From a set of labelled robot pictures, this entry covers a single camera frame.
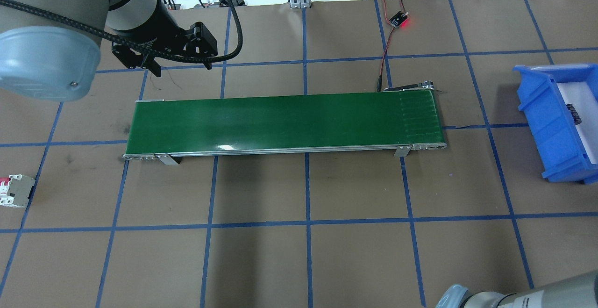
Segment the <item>green conveyor belt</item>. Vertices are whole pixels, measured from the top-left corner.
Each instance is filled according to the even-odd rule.
[[[367,150],[443,142],[429,89],[140,101],[124,156]]]

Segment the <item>storage box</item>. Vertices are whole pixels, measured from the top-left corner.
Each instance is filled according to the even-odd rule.
[[[550,182],[598,181],[598,65],[515,66],[517,90]]]

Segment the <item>blue plastic container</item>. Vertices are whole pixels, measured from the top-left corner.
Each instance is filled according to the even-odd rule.
[[[598,65],[515,66],[517,90],[550,182],[598,181]],[[575,125],[573,105],[581,123]]]

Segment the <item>robotic arm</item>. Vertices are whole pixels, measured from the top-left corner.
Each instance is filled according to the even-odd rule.
[[[0,0],[0,87],[37,99],[71,101],[85,96],[100,61],[102,38],[129,69],[160,76],[155,57],[211,63],[235,57],[242,33],[231,8],[239,44],[216,57],[216,39],[202,22],[177,26],[160,0]],[[103,31],[107,25],[116,33]]]

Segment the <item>thick black hose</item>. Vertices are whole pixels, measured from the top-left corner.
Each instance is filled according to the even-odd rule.
[[[116,44],[121,44],[121,45],[127,46],[128,48],[136,50],[137,52],[140,52],[144,55],[149,55],[151,57],[162,57],[164,59],[178,61],[180,63],[194,63],[194,64],[196,64],[196,63],[217,63],[219,61],[229,60],[229,59],[232,59],[233,57],[236,57],[239,54],[239,52],[241,52],[241,48],[243,47],[243,32],[241,31],[241,22],[239,22],[239,17],[237,16],[237,11],[235,10],[235,7],[232,7],[232,6],[230,7],[230,10],[231,10],[231,14],[233,14],[233,19],[235,20],[235,26],[237,27],[237,37],[238,37],[237,47],[235,48],[235,50],[230,52],[230,54],[217,56],[217,57],[188,57],[188,56],[170,54],[168,52],[164,52],[164,51],[160,51],[160,50],[154,50],[152,48],[148,48],[144,44],[133,42],[132,40],[128,40],[128,39],[122,38],[117,35],[112,35],[110,33],[107,33],[106,31],[103,31],[102,29],[97,29],[96,27],[92,27],[91,25],[87,25],[85,23],[75,21],[74,19],[64,17],[60,14],[55,14],[54,12],[49,12],[47,10],[43,10],[42,8],[30,6],[30,5],[21,3],[21,2],[17,2],[17,1],[13,1],[13,0],[0,0],[0,4],[3,6],[9,7],[9,8],[13,8],[16,10],[20,10],[22,12],[26,12],[28,14],[34,14],[36,16],[47,18],[54,22],[68,25],[69,27],[79,29],[88,34],[104,38],[104,39],[114,42]]]

